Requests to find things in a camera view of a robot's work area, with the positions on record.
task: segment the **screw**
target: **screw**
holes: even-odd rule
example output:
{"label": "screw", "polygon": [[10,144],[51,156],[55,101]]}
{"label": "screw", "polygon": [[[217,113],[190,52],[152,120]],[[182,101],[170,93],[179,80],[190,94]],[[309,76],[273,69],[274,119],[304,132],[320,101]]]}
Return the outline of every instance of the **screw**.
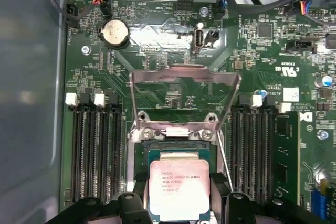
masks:
{"label": "screw", "polygon": [[202,132],[202,139],[208,141],[208,140],[210,140],[212,138],[212,135],[213,134],[212,134],[211,130],[204,130]]}
{"label": "screw", "polygon": [[89,55],[89,54],[91,53],[91,48],[88,47],[88,46],[83,46],[83,47],[82,47],[82,53],[83,53],[84,55]]}
{"label": "screw", "polygon": [[275,205],[278,205],[278,206],[283,205],[283,202],[282,202],[280,199],[274,199],[272,202],[273,202]]}
{"label": "screw", "polygon": [[326,140],[329,137],[329,133],[327,131],[319,130],[317,132],[317,137],[320,140]]}
{"label": "screw", "polygon": [[141,132],[141,135],[144,139],[151,139],[154,136],[154,132],[152,129],[150,128],[145,128],[143,129],[143,131]]}
{"label": "screw", "polygon": [[89,200],[88,202],[86,202],[86,205],[88,206],[92,206],[92,205],[95,205],[97,202],[93,199]]}
{"label": "screw", "polygon": [[233,194],[233,197],[235,197],[236,199],[242,199],[243,196],[241,194]]}
{"label": "screw", "polygon": [[201,7],[201,9],[199,9],[199,11],[200,11],[200,15],[202,17],[206,17],[206,16],[209,15],[209,9],[207,7],[205,7],[205,6]]}

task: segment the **motherboard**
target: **motherboard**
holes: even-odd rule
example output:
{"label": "motherboard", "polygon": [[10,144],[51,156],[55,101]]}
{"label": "motherboard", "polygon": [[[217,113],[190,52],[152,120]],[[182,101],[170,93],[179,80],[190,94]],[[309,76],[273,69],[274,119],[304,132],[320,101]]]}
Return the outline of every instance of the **motherboard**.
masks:
{"label": "motherboard", "polygon": [[[91,1],[68,7],[75,12]],[[309,13],[336,17],[334,10]],[[237,15],[223,3],[188,0],[95,7],[67,32],[60,209],[132,190],[136,174],[149,172],[153,150],[192,150],[206,156],[210,172],[224,172],[218,146],[199,139],[158,137],[130,153],[135,117],[187,123],[221,115],[230,95],[220,83],[130,81],[135,70],[189,65],[241,77],[221,128],[233,190],[257,202],[286,197],[313,211],[326,193],[321,187],[336,182],[335,53],[336,30],[286,8]],[[134,115],[131,88],[141,115]]]}

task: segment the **white connector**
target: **white connector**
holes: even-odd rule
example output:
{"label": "white connector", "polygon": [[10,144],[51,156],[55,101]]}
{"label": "white connector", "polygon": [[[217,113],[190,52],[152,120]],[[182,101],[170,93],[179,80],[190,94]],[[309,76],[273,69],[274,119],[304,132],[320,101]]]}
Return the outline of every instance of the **white connector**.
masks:
{"label": "white connector", "polygon": [[105,95],[104,94],[95,94],[94,95],[94,104],[98,107],[105,107]]}
{"label": "white connector", "polygon": [[257,108],[263,105],[263,97],[260,94],[254,94],[251,98],[251,107]]}
{"label": "white connector", "polygon": [[291,102],[280,102],[277,105],[277,109],[279,110],[279,113],[286,113],[288,111],[291,111],[292,103]]}
{"label": "white connector", "polygon": [[65,104],[73,107],[78,106],[78,98],[76,93],[66,93]]}

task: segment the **mounting hole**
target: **mounting hole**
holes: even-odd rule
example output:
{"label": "mounting hole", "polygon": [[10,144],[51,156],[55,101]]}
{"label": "mounting hole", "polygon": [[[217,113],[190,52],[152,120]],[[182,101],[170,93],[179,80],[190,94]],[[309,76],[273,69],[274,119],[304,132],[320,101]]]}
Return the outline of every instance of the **mounting hole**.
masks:
{"label": "mounting hole", "polygon": [[125,195],[125,199],[132,199],[132,198],[134,198],[133,194],[127,194],[127,195]]}

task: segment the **capacitor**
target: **capacitor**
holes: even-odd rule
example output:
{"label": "capacitor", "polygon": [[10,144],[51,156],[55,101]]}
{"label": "capacitor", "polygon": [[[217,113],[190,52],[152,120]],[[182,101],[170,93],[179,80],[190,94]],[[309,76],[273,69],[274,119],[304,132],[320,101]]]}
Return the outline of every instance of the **capacitor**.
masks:
{"label": "capacitor", "polygon": [[254,91],[254,94],[258,94],[258,95],[260,95],[262,98],[265,98],[266,96],[267,96],[267,91],[266,90],[264,90],[264,89],[261,89],[261,90],[259,90],[259,89],[257,89],[256,91]]}
{"label": "capacitor", "polygon": [[317,137],[320,140],[327,140],[328,137],[329,137],[329,133],[327,131],[324,131],[324,130],[319,130],[317,132]]}
{"label": "capacitor", "polygon": [[330,76],[319,76],[315,80],[315,86],[318,88],[328,87],[332,84],[332,78]]}
{"label": "capacitor", "polygon": [[120,19],[107,21],[99,28],[98,36],[112,49],[122,49],[130,42],[130,30]]}

